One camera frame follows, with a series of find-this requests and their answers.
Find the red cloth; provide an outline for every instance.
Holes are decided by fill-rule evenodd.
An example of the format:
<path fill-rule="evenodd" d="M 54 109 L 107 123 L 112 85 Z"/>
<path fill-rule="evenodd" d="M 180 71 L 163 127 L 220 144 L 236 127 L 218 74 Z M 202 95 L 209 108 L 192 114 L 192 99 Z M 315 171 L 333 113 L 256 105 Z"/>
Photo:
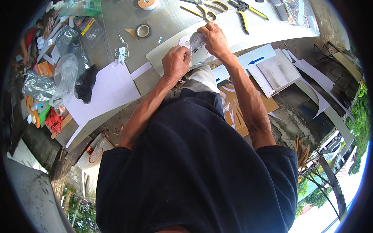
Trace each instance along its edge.
<path fill-rule="evenodd" d="M 26 36 L 26 48 L 27 49 L 30 46 L 30 44 L 32 43 L 32 38 L 34 37 L 35 30 L 36 30 L 36 28 L 32 28 L 31 31 L 29 32 L 29 34 Z"/>

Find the black t-shirt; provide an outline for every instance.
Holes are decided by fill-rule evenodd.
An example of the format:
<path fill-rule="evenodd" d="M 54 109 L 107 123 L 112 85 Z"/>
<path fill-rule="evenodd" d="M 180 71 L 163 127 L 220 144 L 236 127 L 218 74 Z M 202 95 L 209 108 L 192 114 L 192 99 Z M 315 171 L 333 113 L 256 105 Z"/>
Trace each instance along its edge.
<path fill-rule="evenodd" d="M 220 95 L 184 88 L 164 100 L 134 149 L 102 155 L 96 222 L 103 233 L 287 232 L 297 207 L 297 154 L 258 150 L 229 126 Z"/>

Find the orange box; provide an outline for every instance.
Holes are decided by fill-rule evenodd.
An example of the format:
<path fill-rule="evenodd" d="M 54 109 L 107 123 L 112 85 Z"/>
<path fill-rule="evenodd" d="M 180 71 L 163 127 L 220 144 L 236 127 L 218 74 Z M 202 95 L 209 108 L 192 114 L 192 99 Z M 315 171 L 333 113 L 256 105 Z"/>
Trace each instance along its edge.
<path fill-rule="evenodd" d="M 50 66 L 48 62 L 42 62 L 40 64 L 36 64 L 36 72 L 40 75 L 53 77 L 53 72 L 50 70 Z"/>

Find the orange rope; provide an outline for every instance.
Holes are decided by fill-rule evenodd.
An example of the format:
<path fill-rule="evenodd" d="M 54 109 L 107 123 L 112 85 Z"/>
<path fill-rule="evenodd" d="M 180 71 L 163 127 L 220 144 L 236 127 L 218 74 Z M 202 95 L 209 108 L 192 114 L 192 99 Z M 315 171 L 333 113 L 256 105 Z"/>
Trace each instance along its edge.
<path fill-rule="evenodd" d="M 60 135 L 61 133 L 61 123 L 63 121 L 63 116 L 58 116 L 54 109 L 50 109 L 49 115 L 46 118 L 46 125 L 50 128 L 53 133 Z"/>

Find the sky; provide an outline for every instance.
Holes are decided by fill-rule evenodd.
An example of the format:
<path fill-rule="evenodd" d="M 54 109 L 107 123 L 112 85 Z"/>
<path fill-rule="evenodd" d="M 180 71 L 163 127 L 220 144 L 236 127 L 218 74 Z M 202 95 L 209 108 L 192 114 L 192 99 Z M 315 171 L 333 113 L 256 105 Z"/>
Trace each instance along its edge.
<path fill-rule="evenodd" d="M 350 204 L 359 188 L 361 178 L 364 173 L 366 159 L 367 153 L 361 157 L 361 167 L 358 173 L 345 176 L 339 180 L 347 206 Z M 328 197 L 338 211 L 337 200 L 334 192 L 330 192 Z M 296 218 L 288 233 L 321 233 L 336 219 L 336 217 L 337 215 L 334 209 L 327 201 L 322 207 L 313 207 L 305 214 L 302 214 Z M 339 221 L 337 221 L 326 233 L 333 233 L 337 229 L 338 225 Z"/>

